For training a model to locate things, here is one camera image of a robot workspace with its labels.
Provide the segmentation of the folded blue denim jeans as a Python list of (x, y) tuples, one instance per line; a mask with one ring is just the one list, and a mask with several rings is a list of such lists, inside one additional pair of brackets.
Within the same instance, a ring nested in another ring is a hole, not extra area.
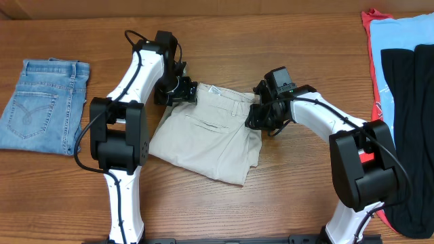
[(24, 60), (1, 116), (1, 148), (73, 155), (89, 77), (78, 60)]

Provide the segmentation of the black garment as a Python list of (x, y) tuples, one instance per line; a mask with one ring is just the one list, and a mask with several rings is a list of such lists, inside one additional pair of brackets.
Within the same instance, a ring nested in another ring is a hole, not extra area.
[(384, 79), (394, 99), (397, 156), (409, 178), (386, 209), (399, 233), (413, 239), (433, 235), (433, 46), (381, 51)]

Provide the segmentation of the light blue t-shirt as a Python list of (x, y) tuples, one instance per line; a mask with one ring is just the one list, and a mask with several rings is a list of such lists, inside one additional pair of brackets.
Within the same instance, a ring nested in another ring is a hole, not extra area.
[(417, 45), (433, 43), (433, 14), (412, 18), (373, 20), (369, 23), (372, 61), (376, 78), (376, 91), (382, 120), (394, 130), (394, 99), (384, 78), (383, 49), (407, 49), (413, 51)]

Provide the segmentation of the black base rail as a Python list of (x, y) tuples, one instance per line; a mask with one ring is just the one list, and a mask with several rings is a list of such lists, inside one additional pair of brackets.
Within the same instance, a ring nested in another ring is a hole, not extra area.
[(290, 235), (280, 238), (246, 238), (246, 239), (142, 239), (138, 244), (326, 244), (319, 235)]

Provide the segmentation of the beige cotton shorts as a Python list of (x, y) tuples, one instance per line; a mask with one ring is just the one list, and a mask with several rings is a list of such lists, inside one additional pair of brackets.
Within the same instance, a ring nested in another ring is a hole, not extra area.
[(213, 180), (244, 185), (257, 167), (261, 133), (245, 126), (253, 93), (199, 84), (197, 103), (166, 108), (150, 141), (149, 153)]

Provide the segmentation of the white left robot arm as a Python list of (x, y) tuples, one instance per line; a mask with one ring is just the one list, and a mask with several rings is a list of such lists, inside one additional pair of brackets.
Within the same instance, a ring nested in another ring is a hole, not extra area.
[(184, 76), (185, 63), (175, 51), (135, 50), (118, 86), (90, 104), (91, 156), (98, 162), (109, 192), (111, 230), (107, 243), (141, 243), (140, 171), (149, 154), (145, 104), (194, 101), (196, 83)]

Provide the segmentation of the red garment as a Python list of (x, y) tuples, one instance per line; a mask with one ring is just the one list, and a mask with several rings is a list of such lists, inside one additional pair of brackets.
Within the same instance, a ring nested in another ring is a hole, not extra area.
[(371, 120), (384, 121), (391, 133), (394, 133), (394, 99), (385, 81), (381, 51), (383, 49), (404, 48), (406, 42), (400, 32), (401, 23), (390, 14), (384, 14), (371, 8), (361, 12), (362, 25), (368, 38), (370, 77), (374, 93)]

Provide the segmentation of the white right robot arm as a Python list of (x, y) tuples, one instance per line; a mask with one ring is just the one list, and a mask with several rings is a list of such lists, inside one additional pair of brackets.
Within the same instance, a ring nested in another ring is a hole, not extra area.
[(381, 243), (364, 237), (373, 214), (399, 189), (402, 180), (387, 125), (346, 114), (309, 85), (262, 80), (253, 88), (246, 127), (276, 136), (293, 122), (328, 143), (334, 190), (339, 198), (332, 219), (317, 235), (291, 235), (289, 243)]

